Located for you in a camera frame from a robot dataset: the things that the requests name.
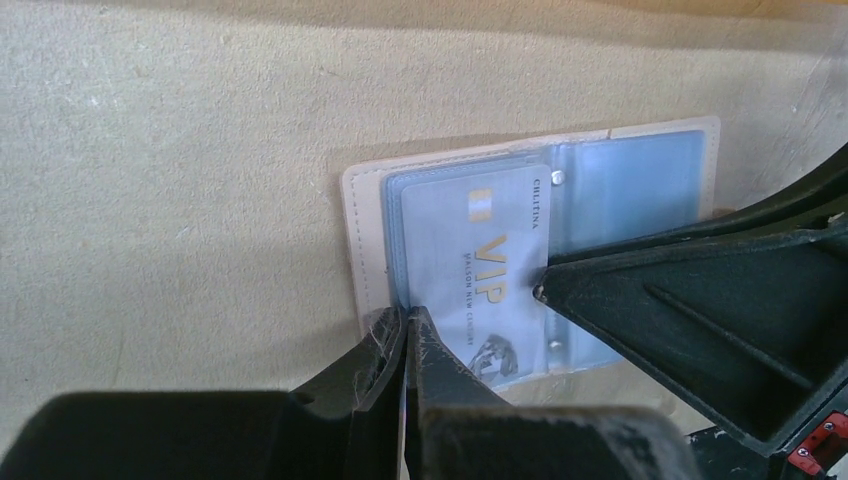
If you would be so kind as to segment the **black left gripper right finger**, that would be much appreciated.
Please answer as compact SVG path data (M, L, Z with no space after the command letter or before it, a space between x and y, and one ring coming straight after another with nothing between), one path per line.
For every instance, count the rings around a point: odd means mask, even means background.
M698 479L683 434L629 406L517 406L408 312L405 462L413 479Z

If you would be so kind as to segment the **silver VIP credit card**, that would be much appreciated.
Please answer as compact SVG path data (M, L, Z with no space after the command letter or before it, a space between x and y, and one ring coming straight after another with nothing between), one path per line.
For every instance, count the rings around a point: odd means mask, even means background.
M409 301L490 386L546 367L546 315L532 291L549 253L550 174L521 165L401 193Z

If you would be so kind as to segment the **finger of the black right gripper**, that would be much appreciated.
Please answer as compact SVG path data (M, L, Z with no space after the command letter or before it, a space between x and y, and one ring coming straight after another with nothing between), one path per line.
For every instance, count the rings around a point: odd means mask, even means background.
M812 171L769 197L739 210L718 211L711 218L657 234L552 256L560 265L590 258L646 250L670 244L740 233L820 207L847 193L847 147L842 146Z
M760 454L847 390L843 225L560 263L535 294Z

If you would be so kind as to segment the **beige leather card holder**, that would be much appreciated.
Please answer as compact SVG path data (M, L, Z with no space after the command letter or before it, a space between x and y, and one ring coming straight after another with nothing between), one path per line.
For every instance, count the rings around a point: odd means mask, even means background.
M375 160L340 186L360 330L425 307L448 350L501 390L619 355L533 289L549 260L708 218L714 116Z

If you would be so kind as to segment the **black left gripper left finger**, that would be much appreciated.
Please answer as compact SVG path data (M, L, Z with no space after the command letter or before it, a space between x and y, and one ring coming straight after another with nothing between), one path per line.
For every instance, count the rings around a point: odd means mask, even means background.
M408 321L371 331L291 390L76 392L46 403L5 479L395 479Z

